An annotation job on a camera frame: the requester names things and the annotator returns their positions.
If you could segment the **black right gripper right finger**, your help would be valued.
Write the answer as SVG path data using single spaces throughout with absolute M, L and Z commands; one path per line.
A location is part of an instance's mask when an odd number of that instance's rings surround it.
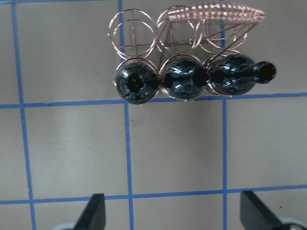
M 240 221 L 245 230 L 275 230 L 282 222 L 252 191 L 240 193 Z

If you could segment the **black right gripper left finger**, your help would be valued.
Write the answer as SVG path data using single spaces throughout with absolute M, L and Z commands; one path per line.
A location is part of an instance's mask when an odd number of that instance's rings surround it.
M 93 194 L 77 220 L 75 230 L 104 230 L 106 207 L 104 194 Z

